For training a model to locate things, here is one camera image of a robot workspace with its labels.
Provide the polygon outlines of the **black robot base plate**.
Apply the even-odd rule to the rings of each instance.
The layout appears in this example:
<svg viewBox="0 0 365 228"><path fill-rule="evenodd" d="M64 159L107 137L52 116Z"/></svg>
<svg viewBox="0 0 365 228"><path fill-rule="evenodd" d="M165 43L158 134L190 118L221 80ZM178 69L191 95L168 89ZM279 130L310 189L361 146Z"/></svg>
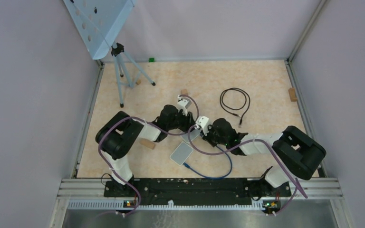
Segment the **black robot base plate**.
<svg viewBox="0 0 365 228"><path fill-rule="evenodd" d="M169 201L177 206L233 206L291 196L288 183L274 188L265 180L247 178L140 178L132 179L130 184L131 187L109 180L104 197L131 198L139 200L141 206L165 205Z"/></svg>

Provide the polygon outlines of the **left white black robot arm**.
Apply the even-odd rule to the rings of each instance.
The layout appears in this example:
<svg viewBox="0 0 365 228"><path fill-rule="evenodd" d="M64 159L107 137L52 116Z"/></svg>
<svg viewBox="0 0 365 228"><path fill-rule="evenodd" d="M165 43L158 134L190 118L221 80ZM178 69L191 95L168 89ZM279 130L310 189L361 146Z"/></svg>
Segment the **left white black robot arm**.
<svg viewBox="0 0 365 228"><path fill-rule="evenodd" d="M194 124L192 112L177 109L171 104L165 105L152 122L136 120L123 111L118 112L95 137L102 158L117 173L111 174L115 190L121 196L133 192L133 183L130 181L133 174L127 154L137 139L159 143L168 136L169 131L179 129L186 133Z"/></svg>

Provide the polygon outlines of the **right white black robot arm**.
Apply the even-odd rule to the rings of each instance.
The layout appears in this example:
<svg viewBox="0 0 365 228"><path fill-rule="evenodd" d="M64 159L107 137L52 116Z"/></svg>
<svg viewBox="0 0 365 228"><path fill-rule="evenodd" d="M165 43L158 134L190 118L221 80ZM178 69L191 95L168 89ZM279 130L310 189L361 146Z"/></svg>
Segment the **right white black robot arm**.
<svg viewBox="0 0 365 228"><path fill-rule="evenodd" d="M327 154L323 146L292 125L281 133L249 134L237 132L224 118L211 123L202 116L195 128L211 146L225 146L224 153L271 154L278 166L269 169L259 183L260 191L266 196L272 196L282 184L294 182L295 178L311 179Z"/></svg>

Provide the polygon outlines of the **wooden block near left arm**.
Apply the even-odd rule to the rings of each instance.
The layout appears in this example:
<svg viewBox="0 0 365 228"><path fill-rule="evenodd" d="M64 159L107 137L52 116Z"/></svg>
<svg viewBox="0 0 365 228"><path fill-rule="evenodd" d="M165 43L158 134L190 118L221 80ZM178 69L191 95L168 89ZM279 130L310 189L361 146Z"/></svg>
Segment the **wooden block near left arm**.
<svg viewBox="0 0 365 228"><path fill-rule="evenodd" d="M151 150L153 150L155 148L155 142L153 141L150 141L148 139L140 139L139 140L139 143L144 146L144 147L147 147Z"/></svg>

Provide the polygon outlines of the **white power adapter box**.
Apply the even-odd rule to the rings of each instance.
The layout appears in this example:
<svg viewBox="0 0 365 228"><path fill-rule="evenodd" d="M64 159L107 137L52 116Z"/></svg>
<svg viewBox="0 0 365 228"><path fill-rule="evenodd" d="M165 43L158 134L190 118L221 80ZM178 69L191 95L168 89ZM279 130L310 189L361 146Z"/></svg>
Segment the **white power adapter box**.
<svg viewBox="0 0 365 228"><path fill-rule="evenodd" d="M186 133L184 135L182 135L182 139L187 143L189 144L190 143L190 140L189 138L191 139L191 141L193 142L193 140L195 140L198 136L200 136L201 134L201 130L200 129L195 129L193 128L189 133Z"/></svg>

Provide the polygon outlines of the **grey network switch box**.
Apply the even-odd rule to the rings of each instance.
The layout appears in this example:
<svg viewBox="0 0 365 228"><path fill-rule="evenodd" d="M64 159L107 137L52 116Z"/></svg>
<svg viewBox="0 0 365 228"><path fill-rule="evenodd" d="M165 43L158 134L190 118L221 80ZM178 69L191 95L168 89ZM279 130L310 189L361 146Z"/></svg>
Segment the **grey network switch box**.
<svg viewBox="0 0 365 228"><path fill-rule="evenodd" d="M186 142L181 142L170 155L170 159L179 166L182 166L193 152L193 148Z"/></svg>

